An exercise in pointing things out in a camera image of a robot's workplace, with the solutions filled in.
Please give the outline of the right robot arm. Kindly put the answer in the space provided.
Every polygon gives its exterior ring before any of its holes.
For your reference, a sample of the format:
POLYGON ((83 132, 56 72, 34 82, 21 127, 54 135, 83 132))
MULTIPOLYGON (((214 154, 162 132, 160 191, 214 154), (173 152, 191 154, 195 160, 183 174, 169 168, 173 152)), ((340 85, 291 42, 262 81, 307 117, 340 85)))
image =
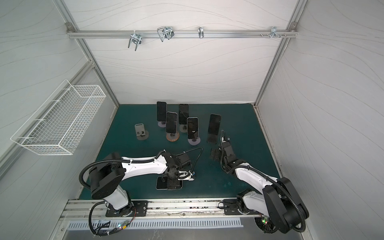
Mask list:
POLYGON ((239 159, 228 140, 222 140, 213 155, 225 173, 253 187, 237 195, 236 208, 242 215, 259 213, 255 222, 262 232, 286 234, 294 230, 303 233, 307 229, 309 211, 288 178, 269 176, 239 159))

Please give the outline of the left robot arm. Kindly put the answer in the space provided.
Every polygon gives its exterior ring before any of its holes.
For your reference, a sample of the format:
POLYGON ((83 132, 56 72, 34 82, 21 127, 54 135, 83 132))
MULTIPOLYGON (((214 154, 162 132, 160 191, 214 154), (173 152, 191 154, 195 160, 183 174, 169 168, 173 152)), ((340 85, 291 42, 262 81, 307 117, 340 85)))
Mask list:
POLYGON ((192 166, 186 152, 178 155, 165 150, 154 157, 128 158, 112 153, 101 161, 84 167, 79 174, 80 184, 91 191, 93 200, 104 200, 113 210, 120 212, 132 208, 127 191, 120 183, 144 175, 160 175, 168 190, 182 187, 182 182, 193 181, 194 173, 185 168, 192 166))

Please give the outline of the silver-edged phone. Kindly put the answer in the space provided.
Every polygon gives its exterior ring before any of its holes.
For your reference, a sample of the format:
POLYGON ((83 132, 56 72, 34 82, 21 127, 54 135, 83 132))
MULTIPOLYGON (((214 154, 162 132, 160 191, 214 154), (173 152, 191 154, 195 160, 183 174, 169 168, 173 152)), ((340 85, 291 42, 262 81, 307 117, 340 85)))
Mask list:
POLYGON ((197 117, 187 118, 188 139, 199 138, 199 119, 197 117))

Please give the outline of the white-edged phone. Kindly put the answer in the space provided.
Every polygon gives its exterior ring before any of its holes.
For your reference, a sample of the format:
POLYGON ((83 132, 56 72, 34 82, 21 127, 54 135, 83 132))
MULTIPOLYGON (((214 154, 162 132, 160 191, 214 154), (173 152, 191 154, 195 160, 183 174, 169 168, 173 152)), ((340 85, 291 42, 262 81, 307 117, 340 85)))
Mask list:
POLYGON ((157 190, 168 190, 167 189, 167 177, 158 177, 156 183, 157 190))

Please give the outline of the black phone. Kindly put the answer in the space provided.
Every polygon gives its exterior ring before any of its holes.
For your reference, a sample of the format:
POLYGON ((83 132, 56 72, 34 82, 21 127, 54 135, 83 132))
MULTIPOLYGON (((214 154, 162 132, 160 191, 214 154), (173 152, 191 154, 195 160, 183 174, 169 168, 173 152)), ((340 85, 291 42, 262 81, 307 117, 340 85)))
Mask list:
POLYGON ((217 114, 210 115, 208 134, 210 135, 218 135, 220 130, 222 116, 217 114))

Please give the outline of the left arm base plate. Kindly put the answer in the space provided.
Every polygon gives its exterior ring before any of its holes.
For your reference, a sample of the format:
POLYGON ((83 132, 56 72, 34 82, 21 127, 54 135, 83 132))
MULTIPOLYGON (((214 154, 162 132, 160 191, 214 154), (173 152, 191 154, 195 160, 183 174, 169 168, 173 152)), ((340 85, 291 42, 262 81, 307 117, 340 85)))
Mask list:
POLYGON ((148 201, 130 201, 129 204, 120 210, 114 209, 108 204, 106 217, 145 217, 147 214, 148 201))

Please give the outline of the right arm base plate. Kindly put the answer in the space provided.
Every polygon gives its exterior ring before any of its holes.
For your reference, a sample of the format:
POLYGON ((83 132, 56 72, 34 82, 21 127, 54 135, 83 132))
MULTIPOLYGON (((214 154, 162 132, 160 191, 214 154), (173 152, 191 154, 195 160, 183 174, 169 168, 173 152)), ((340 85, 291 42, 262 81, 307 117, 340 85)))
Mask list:
POLYGON ((257 211, 248 209, 240 199, 224 199, 218 203, 218 208, 224 211, 226 216, 232 215, 255 215, 261 216, 257 211))

